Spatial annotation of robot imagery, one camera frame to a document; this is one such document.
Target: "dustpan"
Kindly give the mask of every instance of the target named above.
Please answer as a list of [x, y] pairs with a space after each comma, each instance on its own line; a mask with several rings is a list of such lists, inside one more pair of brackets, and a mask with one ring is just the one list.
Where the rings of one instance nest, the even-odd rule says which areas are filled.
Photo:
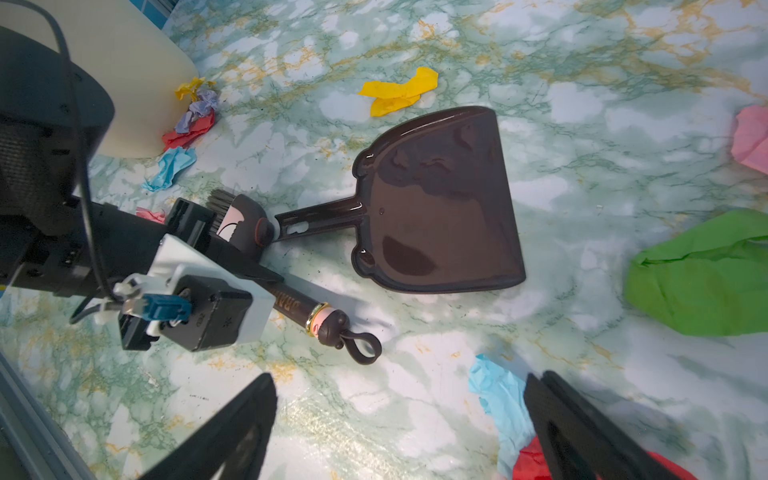
[[407, 121], [360, 152], [352, 173], [353, 197], [277, 215], [276, 241], [353, 227], [355, 271], [398, 292], [496, 290], [525, 280], [493, 110]]

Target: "green paper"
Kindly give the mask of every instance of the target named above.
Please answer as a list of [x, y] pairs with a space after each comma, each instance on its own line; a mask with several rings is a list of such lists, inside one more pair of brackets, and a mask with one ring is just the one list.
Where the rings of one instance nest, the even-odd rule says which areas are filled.
[[624, 295], [684, 335], [768, 332], [768, 214], [732, 210], [644, 250]]

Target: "marble-patterned surface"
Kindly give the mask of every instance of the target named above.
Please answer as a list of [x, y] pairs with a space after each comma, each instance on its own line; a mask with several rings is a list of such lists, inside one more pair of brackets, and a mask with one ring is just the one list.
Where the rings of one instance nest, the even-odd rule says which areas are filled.
[[[376, 333], [373, 366], [276, 314], [253, 346], [126, 353], [115, 325], [66, 324], [79, 299], [16, 289], [0, 300], [0, 348], [99, 478], [136, 477], [262, 371], [280, 395], [262, 478], [488, 478], [495, 428], [467, 392], [483, 352], [559, 372], [702, 480], [766, 478], [768, 334], [681, 336], [621, 295], [642, 248], [732, 207], [768, 210], [768, 178], [727, 153], [735, 113], [768, 101], [766, 25], [765, 0], [182, 0], [165, 31], [218, 82], [218, 123], [163, 192], [139, 188], [154, 159], [97, 157], [98, 200], [168, 210], [221, 186], [271, 214], [334, 200], [387, 128], [487, 105], [528, 280], [392, 293], [353, 272], [351, 231], [329, 233], [265, 263]], [[362, 83], [418, 66], [440, 73], [437, 90], [370, 118]]]

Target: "yellow paper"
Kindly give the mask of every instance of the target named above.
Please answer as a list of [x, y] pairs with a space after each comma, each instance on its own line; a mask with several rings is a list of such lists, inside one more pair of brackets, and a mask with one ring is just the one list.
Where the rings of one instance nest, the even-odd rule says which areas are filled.
[[388, 81], [367, 81], [359, 95], [374, 97], [371, 116], [381, 117], [417, 102], [421, 94], [437, 88], [438, 73], [431, 68], [419, 67], [416, 75], [405, 84]]
[[419, 101], [420, 98], [421, 95], [408, 98], [377, 98], [373, 101], [373, 105], [371, 105], [371, 117], [383, 117], [401, 108], [410, 107]]
[[179, 85], [179, 88], [176, 89], [176, 98], [181, 100], [184, 98], [184, 95], [189, 94], [192, 97], [192, 101], [197, 101], [197, 89], [200, 88], [203, 83], [208, 83], [209, 87], [216, 84], [215, 81], [206, 82], [205, 77], [195, 77], [188, 84]]

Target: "pink crumpled paper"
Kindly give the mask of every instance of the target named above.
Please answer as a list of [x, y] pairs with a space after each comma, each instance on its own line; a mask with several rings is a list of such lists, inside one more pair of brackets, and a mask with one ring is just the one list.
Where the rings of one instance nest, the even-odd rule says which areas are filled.
[[165, 212], [150, 212], [146, 208], [137, 207], [136, 216], [152, 220], [153, 222], [165, 223]]
[[736, 116], [730, 153], [742, 165], [768, 174], [768, 108], [753, 105]]

